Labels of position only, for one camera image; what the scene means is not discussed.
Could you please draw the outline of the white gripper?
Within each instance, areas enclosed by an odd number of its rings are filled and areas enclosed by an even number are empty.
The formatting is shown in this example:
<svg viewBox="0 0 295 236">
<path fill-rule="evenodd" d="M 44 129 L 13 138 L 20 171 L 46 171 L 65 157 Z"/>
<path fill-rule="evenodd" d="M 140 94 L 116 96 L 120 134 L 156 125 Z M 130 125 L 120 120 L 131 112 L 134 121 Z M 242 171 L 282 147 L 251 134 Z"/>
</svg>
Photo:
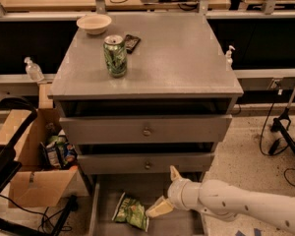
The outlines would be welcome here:
<svg viewBox="0 0 295 236">
<path fill-rule="evenodd" d="M 199 211 L 202 204 L 199 200 L 201 184 L 189 179 L 181 178 L 179 171 L 174 165 L 170 166 L 170 185 L 165 199 L 161 196 L 152 206 L 146 210 L 146 215 L 155 218 L 171 212 L 174 208 L 181 210 Z"/>
</svg>

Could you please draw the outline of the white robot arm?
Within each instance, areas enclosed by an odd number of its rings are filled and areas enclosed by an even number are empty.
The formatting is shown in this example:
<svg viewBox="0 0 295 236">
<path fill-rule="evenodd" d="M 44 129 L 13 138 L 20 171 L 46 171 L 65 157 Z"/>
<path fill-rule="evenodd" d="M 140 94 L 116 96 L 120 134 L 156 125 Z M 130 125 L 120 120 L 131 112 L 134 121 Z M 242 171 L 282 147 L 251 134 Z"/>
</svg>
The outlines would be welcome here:
<svg viewBox="0 0 295 236">
<path fill-rule="evenodd" d="M 295 197 L 248 191 L 220 180 L 194 182 L 183 178 L 173 165 L 170 179 L 167 197 L 146 210 L 149 218 L 174 209 L 194 210 L 222 221 L 244 214 L 295 235 Z"/>
</svg>

